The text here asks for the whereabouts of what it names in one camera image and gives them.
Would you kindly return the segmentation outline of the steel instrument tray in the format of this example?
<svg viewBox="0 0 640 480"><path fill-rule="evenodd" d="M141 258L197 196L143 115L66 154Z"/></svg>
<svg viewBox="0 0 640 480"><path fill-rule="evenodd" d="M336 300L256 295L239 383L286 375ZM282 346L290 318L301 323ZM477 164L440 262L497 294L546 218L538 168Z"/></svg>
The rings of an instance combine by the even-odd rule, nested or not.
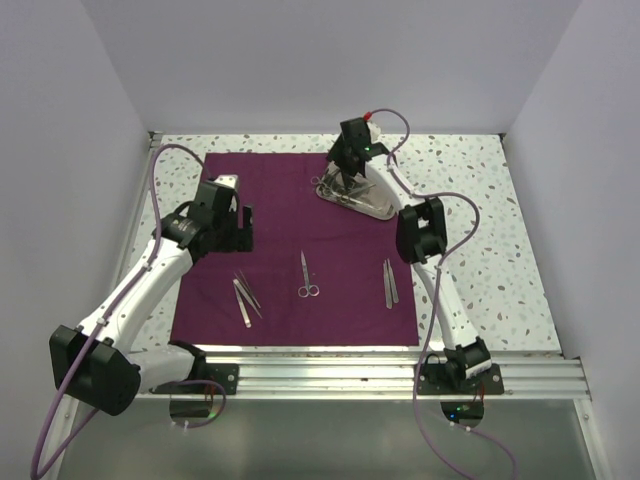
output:
<svg viewBox="0 0 640 480"><path fill-rule="evenodd" d="M322 177L324 174L330 174L333 171L339 170L333 163L329 163L325 171L318 177ZM338 178L338 184L343 185L342 178ZM355 176L355 185L367 185L374 184L374 187L363 195L360 195L355 201L347 202L346 204L339 203L335 199L324 199L323 194L317 195L316 188L314 191L316 195L328 202L334 203L338 206L353 210L357 213L367 215L377 220L387 221L390 220L394 214L395 209L391 203L391 200L386 196L383 189L376 185L373 180L366 178L363 174L358 173Z"/></svg>

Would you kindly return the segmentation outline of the thin steel forceps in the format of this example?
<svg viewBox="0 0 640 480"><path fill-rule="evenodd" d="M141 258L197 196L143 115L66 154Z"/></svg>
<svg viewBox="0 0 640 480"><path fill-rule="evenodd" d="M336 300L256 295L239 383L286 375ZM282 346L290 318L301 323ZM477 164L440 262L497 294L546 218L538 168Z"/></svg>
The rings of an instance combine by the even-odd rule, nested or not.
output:
<svg viewBox="0 0 640 480"><path fill-rule="evenodd" d="M262 317L261 304L257 300L257 298L256 298L251 286L249 285L249 282L248 282L245 274L241 270L238 271L238 280L243 285L243 288L246 290L247 295L248 295L248 297L250 299L250 303L251 303L254 311L256 312L256 314L259 317Z"/></svg>

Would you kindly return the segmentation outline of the steel scissors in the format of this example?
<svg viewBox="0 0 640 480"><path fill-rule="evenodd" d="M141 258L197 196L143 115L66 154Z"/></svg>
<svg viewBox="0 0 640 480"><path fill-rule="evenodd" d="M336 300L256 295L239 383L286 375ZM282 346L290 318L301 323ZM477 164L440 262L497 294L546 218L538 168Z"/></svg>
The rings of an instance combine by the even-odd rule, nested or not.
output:
<svg viewBox="0 0 640 480"><path fill-rule="evenodd" d="M317 285L311 283L308 264L303 251L300 252L300 262L303 276L303 285L298 288L298 296L300 298L317 297L320 293L320 289Z"/></svg>

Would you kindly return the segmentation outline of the purple cloth wrap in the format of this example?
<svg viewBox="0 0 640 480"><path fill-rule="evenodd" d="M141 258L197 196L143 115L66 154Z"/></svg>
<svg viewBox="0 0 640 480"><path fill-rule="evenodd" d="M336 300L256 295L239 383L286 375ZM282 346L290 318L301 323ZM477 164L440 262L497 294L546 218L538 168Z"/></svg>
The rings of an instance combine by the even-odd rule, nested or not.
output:
<svg viewBox="0 0 640 480"><path fill-rule="evenodd" d="M311 184L321 154L210 153L214 175L239 177L253 208L254 249L213 253L182 278L171 336L199 345L414 346L419 320L412 272L397 254L396 227L320 199ZM317 297L300 298L303 251ZM383 261L394 271L399 303L385 305ZM241 270L261 304L245 293L244 325L233 280Z"/></svg>

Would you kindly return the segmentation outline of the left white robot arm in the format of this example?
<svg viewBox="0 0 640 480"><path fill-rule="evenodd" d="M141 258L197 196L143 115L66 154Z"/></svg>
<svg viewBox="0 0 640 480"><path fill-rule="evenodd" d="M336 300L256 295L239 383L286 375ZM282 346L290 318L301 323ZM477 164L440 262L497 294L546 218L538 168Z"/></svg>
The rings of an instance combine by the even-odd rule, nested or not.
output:
<svg viewBox="0 0 640 480"><path fill-rule="evenodd" d="M204 352L187 342L138 353L131 347L166 293L199 260L252 251L252 208L239 204L238 185L235 175L201 182L193 201L162 219L160 235L109 297L76 328L54 331L49 348L57 389L117 416L140 392L177 384L193 393L210 381Z"/></svg>

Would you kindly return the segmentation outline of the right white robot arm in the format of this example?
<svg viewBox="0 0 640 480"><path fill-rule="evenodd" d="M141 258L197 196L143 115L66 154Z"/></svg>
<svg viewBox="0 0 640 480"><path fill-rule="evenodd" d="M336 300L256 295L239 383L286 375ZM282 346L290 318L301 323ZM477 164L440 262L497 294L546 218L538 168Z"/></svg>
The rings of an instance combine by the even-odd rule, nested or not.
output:
<svg viewBox="0 0 640 480"><path fill-rule="evenodd" d="M491 368L492 360L444 265L452 249L441 197L415 191L388 149L373 142L368 133L340 134L328 160L347 178L361 175L379 187L396 210L396 249L431 298L433 316L440 324L447 384L457 392L470 391Z"/></svg>

